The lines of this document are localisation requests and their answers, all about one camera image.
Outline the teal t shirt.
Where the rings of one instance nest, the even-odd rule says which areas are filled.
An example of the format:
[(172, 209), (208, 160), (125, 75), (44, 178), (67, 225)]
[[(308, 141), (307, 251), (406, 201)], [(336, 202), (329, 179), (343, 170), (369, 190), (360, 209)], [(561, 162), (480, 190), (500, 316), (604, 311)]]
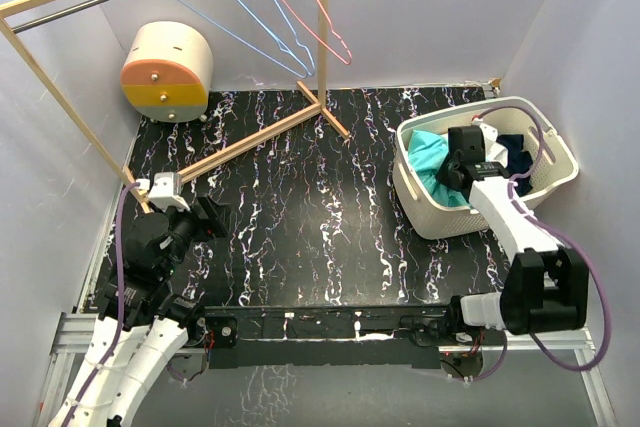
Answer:
[(445, 137), (428, 131), (413, 130), (407, 152), (409, 164), (437, 204), (447, 208), (468, 206), (462, 193), (445, 186), (436, 178), (449, 153)]

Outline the blue hanger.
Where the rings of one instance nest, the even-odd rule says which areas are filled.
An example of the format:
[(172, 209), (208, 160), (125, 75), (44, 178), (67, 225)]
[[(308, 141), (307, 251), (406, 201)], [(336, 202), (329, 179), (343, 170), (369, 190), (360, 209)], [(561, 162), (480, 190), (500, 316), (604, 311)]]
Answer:
[(236, 32), (244, 34), (249, 39), (255, 39), (260, 46), (269, 47), (270, 42), (263, 41), (255, 25), (251, 23), (246, 15), (239, 9), (232, 0), (175, 0), (182, 4), (207, 23), (223, 32), (216, 23), (222, 27), (231, 27)]
[(308, 79), (315, 73), (316, 64), (311, 48), (300, 37), (279, 0), (232, 1), (255, 25), (262, 40), (270, 42), (271, 45), (260, 46), (255, 39), (249, 39), (231, 27), (222, 27), (216, 23), (217, 27), (261, 59), (293, 75), (298, 80)]

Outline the white t shirt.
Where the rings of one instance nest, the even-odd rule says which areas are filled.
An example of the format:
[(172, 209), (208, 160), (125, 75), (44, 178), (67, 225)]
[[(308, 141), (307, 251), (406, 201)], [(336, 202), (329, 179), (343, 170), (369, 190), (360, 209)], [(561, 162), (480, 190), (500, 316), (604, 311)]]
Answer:
[(497, 141), (498, 130), (484, 123), (480, 125), (480, 129), (484, 139), (485, 160), (487, 162), (497, 162), (503, 167), (507, 167), (508, 150)]

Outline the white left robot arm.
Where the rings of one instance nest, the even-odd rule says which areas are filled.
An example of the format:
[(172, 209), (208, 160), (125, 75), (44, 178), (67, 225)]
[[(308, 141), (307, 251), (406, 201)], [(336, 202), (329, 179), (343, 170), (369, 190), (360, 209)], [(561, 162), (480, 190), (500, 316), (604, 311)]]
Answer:
[(121, 233), (88, 350), (51, 425), (130, 425), (177, 351), (210, 337), (203, 306), (172, 293), (170, 279), (194, 244), (228, 235), (230, 215), (199, 196), (186, 209), (141, 215)]

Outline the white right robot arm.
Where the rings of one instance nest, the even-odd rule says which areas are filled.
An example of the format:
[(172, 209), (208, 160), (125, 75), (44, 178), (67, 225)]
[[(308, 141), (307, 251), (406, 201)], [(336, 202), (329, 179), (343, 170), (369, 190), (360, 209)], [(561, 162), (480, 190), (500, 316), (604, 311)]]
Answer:
[(450, 128), (448, 148), (438, 181), (462, 193), (484, 217), (511, 266), (500, 292), (452, 297), (440, 330), (466, 344), (482, 328), (513, 335), (582, 328), (589, 286), (583, 257), (525, 213), (506, 168), (486, 159), (479, 126)]

